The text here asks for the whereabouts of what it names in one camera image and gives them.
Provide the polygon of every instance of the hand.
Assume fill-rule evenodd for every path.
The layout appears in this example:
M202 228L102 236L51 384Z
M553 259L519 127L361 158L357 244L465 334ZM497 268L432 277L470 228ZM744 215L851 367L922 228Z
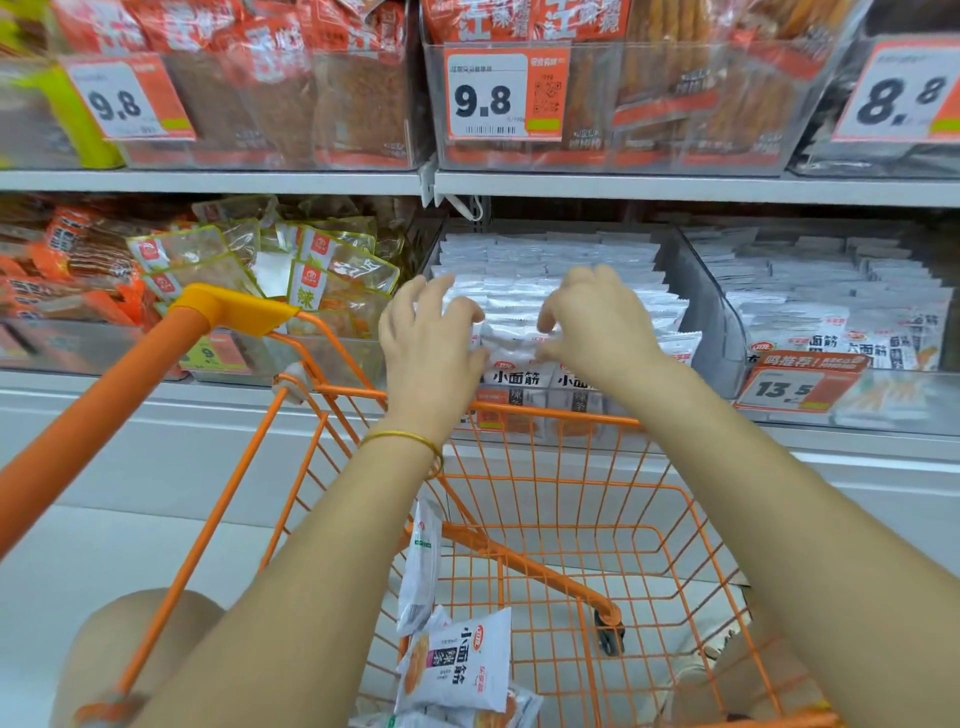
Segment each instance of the hand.
M560 323L563 335L545 341L537 359L559 361L597 389L623 401L627 387L654 380L649 370L676 361L660 350L650 314L608 265L571 268L540 310L537 328Z
M441 314L451 285L453 276L408 281L387 304L379 326L387 361L382 427L414 432L438 447L473 401L490 356L486 349L469 350L471 325L483 321L480 306L461 297Z

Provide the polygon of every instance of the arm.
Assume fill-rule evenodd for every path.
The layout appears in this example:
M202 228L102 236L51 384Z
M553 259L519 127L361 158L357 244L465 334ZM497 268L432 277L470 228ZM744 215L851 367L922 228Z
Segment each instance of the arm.
M611 268L571 271L540 329L558 321L562 339L540 355L647 426L849 725L955 725L960 580L663 354Z
M451 283L414 279L381 317L390 412L374 429L442 446L467 410L486 363L485 351L468 352L482 314L458 299L441 316ZM433 460L400 437L360 448L133 728L346 725L397 541Z

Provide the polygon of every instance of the brand logo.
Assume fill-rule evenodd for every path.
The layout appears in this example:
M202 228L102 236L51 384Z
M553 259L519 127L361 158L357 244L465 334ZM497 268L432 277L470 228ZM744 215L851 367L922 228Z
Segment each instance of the brand logo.
M317 235L313 239L313 243L310 245L310 250L319 253L320 255L326 255L326 251L330 248L330 238L323 237L322 235Z
M143 255L144 260L158 260L160 258L160 251L156 249L154 243L140 243L140 254Z
M177 286L164 276L162 273L159 276L153 276L153 281L156 283L156 287L159 288L164 293L176 293Z
M304 265L303 275L300 276L300 282L303 283L303 285L316 288L320 283L320 271L318 271L316 268L311 268L309 265Z

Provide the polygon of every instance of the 8.8 price tag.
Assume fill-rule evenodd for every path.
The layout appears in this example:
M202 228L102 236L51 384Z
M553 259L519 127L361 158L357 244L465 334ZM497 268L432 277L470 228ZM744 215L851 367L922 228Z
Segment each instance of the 8.8 price tag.
M62 59L104 139L179 139L197 135L156 53L123 59Z
M449 137L562 138L570 49L444 49Z
M960 142L960 36L879 42L833 141Z

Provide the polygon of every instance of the orange label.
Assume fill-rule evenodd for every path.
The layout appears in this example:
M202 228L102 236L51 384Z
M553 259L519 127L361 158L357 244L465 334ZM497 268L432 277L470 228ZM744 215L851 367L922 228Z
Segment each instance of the orange label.
M444 49L451 139L563 138L570 48Z
M858 353L764 354L736 401L740 409L826 414L870 365Z
M156 53L124 58L63 58L104 139L196 141L183 104Z
M960 36L879 42L832 138L960 142Z

